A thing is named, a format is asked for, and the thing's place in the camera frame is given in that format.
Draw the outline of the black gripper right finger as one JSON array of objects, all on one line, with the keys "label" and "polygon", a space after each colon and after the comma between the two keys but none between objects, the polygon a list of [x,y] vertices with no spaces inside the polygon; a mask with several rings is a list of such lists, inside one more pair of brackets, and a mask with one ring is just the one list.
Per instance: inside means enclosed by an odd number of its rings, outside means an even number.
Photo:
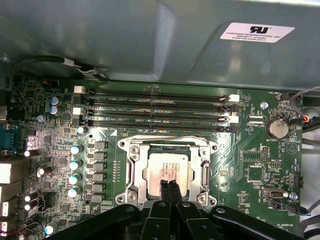
[{"label": "black gripper right finger", "polygon": [[303,238],[229,207],[216,206],[209,213],[183,201],[180,186],[169,182],[172,202],[184,224],[183,239],[190,240],[302,240]]}]

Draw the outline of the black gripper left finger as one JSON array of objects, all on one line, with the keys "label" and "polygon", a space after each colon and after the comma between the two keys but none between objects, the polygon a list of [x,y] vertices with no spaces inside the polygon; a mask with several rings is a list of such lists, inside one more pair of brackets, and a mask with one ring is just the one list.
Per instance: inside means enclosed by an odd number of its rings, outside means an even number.
[{"label": "black gripper left finger", "polygon": [[52,240],[168,240],[172,181],[160,181],[160,200],[140,210],[119,205],[51,236]]}]

